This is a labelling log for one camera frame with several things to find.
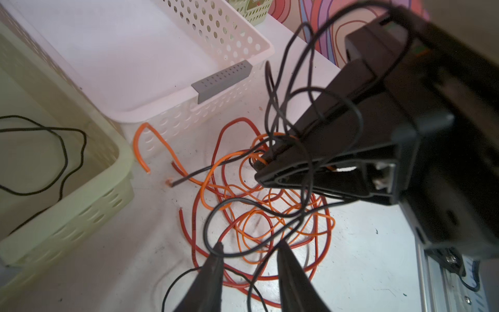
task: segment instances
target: light green basket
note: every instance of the light green basket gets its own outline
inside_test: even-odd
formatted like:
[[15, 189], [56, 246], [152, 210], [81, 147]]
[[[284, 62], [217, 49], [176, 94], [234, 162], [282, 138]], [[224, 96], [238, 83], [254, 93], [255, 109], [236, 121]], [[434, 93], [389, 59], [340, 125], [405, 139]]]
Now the light green basket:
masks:
[[272, 0], [228, 0], [227, 2], [252, 25], [263, 22], [272, 4]]
[[[12, 23], [9, 26], [22, 31]], [[32, 196], [0, 190], [0, 306], [133, 198], [130, 146], [70, 81], [57, 74], [58, 68], [49, 59], [38, 57], [41, 53], [36, 46], [31, 50], [0, 22], [0, 116], [16, 114], [45, 126], [85, 131], [84, 166], [67, 180], [64, 198], [56, 204], [60, 180]], [[32, 125], [0, 121], [0, 128], [19, 126]], [[63, 131], [60, 135], [69, 157], [66, 174], [79, 163], [82, 136]], [[20, 192], [46, 185], [64, 163], [58, 144], [45, 131], [2, 133], [0, 184]], [[50, 208], [9, 235], [46, 207]]]

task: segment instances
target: colorful patterned fabric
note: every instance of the colorful patterned fabric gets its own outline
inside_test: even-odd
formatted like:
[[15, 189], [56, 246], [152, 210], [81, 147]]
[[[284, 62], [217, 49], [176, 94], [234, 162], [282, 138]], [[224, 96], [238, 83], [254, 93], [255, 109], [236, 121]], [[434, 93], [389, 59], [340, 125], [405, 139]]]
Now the colorful patterned fabric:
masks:
[[[356, 0], [274, 0], [268, 13], [291, 31], [307, 21], [314, 30], [323, 25], [329, 16]], [[404, 5], [416, 14], [428, 18], [422, 7], [422, 0], [393, 0], [394, 5]], [[323, 35], [315, 49], [338, 67], [345, 65], [345, 36], [383, 14], [379, 8], [361, 8], [338, 20]], [[310, 34], [303, 31], [300, 37], [310, 40]]]

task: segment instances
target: metal screw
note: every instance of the metal screw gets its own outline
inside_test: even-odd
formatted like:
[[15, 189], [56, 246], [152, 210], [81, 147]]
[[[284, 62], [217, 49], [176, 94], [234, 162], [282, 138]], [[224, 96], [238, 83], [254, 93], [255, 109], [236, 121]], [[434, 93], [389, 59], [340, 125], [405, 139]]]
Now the metal screw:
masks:
[[454, 265], [454, 264], [456, 264], [458, 262], [458, 258], [456, 258], [456, 256], [454, 256], [454, 255], [448, 255], [446, 257], [446, 260], [451, 265]]

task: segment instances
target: table surface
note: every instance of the table surface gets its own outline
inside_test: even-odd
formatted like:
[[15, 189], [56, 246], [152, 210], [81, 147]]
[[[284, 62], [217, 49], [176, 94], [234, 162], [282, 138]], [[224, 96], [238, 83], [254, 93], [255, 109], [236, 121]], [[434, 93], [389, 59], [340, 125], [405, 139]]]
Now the table surface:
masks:
[[[275, 55], [270, 61], [276, 75], [292, 33], [271, 16], [257, 29], [275, 47]], [[284, 83], [279, 90], [281, 98], [304, 47], [305, 43], [299, 39], [290, 51]], [[313, 84], [326, 86], [338, 71], [317, 54]], [[304, 85], [306, 72], [301, 70], [295, 87]], [[262, 109], [267, 98], [264, 89], [254, 90], [199, 128], [172, 140], [170, 144], [186, 169], [193, 171], [209, 164], [220, 129], [235, 118], [247, 117], [263, 132]], [[304, 94], [293, 99], [288, 108], [289, 119], [294, 122], [308, 106]], [[224, 135], [219, 156], [247, 148], [253, 138], [247, 125], [231, 127]], [[7, 310], [160, 311], [168, 286], [180, 273], [193, 267], [191, 248], [182, 234], [178, 211], [183, 208], [190, 229], [191, 207], [198, 188], [190, 182], [173, 189], [166, 187], [165, 179], [178, 177], [171, 161], [166, 151], [149, 159], [151, 175], [135, 163], [133, 201], [73, 253], [50, 268]], [[236, 167], [228, 166], [227, 172], [236, 172]], [[245, 169], [245, 177], [252, 179], [253, 174], [252, 169]], [[208, 211], [200, 206], [198, 230], [207, 214]], [[331, 209], [331, 214], [337, 221], [331, 248], [312, 280], [328, 307], [332, 311], [421, 311], [414, 236], [400, 207], [358, 202]], [[263, 225], [254, 225], [259, 233], [265, 230]], [[226, 226], [222, 218], [212, 225], [218, 233]], [[224, 242], [226, 251], [234, 250], [235, 239], [228, 237]], [[307, 247], [294, 252], [302, 264], [309, 258]], [[198, 261], [203, 263], [203, 257], [199, 256]], [[246, 272], [254, 270], [241, 259], [226, 262]], [[265, 274], [275, 273], [275, 258], [272, 258]], [[166, 311], [174, 309], [194, 278], [195, 274], [191, 273], [173, 288]], [[264, 297], [278, 301], [277, 282], [258, 282], [257, 287]], [[257, 301], [253, 301], [252, 306], [254, 311], [263, 310]], [[222, 310], [246, 311], [246, 296], [225, 287]]]

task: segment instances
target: white plastic basket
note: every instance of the white plastic basket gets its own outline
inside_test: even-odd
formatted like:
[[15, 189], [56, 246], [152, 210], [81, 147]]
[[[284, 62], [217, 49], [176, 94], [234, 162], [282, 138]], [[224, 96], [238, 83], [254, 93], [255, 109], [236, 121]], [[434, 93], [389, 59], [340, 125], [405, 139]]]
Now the white plastic basket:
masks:
[[[0, 10], [0, 20], [5, 20], [3, 13]], [[66, 181], [61, 201], [57, 198], [62, 179], [31, 196], [0, 190], [0, 306], [133, 198], [130, 146], [49, 64], [0, 22], [0, 116], [21, 115], [44, 126], [72, 127], [87, 134], [83, 167]], [[2, 129], [32, 126], [17, 119], [0, 122]], [[66, 175], [79, 164], [83, 140], [80, 134], [59, 134], [69, 159]], [[59, 143], [45, 131], [0, 135], [0, 184], [13, 190], [41, 189], [63, 163]]]
[[[164, 139], [263, 82], [271, 43], [224, 0], [1, 0], [13, 19], [132, 142]], [[250, 75], [198, 103], [191, 84], [247, 60]], [[143, 157], [159, 143], [143, 135]]]

